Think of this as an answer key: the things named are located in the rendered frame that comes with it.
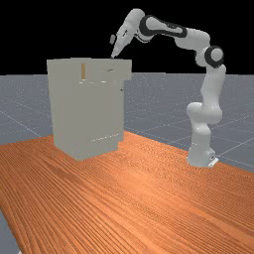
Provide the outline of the pale grey cabinet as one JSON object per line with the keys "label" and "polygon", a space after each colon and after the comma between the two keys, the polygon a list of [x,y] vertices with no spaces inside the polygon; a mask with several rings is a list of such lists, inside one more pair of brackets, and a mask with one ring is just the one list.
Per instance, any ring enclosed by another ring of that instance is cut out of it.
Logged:
{"label": "pale grey cabinet", "polygon": [[115,151],[123,140],[126,80],[85,81],[83,59],[47,61],[54,145],[77,160]]}

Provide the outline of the pale grey cabinet drawer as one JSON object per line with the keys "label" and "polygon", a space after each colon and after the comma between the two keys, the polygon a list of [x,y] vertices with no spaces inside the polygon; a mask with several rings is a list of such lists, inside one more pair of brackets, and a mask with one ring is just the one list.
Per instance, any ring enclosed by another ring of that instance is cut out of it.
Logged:
{"label": "pale grey cabinet drawer", "polygon": [[85,81],[129,80],[132,62],[119,59],[83,59],[81,79]]}

